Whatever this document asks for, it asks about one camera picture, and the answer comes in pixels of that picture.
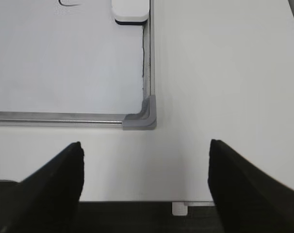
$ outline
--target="whiteboard eraser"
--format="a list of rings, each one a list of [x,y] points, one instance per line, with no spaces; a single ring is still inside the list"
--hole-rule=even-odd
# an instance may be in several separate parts
[[[112,12],[116,23],[143,25],[149,17],[150,0],[112,0]]]

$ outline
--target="white surface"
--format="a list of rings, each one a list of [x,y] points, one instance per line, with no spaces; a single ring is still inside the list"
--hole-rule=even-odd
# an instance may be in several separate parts
[[[107,0],[0,0],[0,111],[128,114],[143,99],[143,30]]]
[[[156,1],[158,128],[0,128],[0,179],[22,180],[70,142],[82,200],[207,201],[222,139],[294,188],[294,19],[285,0]]]
[[[144,22],[149,16],[150,0],[112,0],[112,12],[120,22]]]

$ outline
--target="whiteboard surface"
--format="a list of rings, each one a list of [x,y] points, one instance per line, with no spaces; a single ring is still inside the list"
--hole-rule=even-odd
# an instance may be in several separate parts
[[[0,111],[128,114],[143,99],[143,28],[107,0],[0,0]]]

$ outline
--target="gray corner bracket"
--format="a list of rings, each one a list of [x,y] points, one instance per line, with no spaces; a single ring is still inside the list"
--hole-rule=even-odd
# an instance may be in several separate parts
[[[138,114],[129,114],[122,121],[123,130],[154,130],[157,126],[156,96],[151,95],[142,103]]]

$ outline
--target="black base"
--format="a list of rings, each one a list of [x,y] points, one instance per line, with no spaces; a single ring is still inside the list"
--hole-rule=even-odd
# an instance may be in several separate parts
[[[118,20],[115,20],[115,21],[119,25],[133,25],[133,26],[143,26],[147,23],[147,20],[145,20],[144,22],[121,22]]]

